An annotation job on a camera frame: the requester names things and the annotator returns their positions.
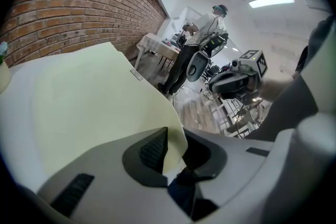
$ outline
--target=white shirt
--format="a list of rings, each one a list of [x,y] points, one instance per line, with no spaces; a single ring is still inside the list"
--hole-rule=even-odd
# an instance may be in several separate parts
[[[226,31],[226,27],[224,24],[224,17],[212,13],[207,13],[203,15],[201,18],[199,18],[193,23],[194,25],[197,26],[198,31],[194,34],[193,37],[188,39],[188,41],[185,43],[186,45],[193,45],[193,46],[199,45],[202,38],[208,34],[208,30],[209,34],[218,28]]]

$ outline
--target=dark pants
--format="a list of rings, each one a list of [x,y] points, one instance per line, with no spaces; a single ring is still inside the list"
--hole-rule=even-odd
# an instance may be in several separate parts
[[[187,78],[187,67],[196,52],[197,46],[183,46],[164,84],[165,92],[175,93],[183,85]]]

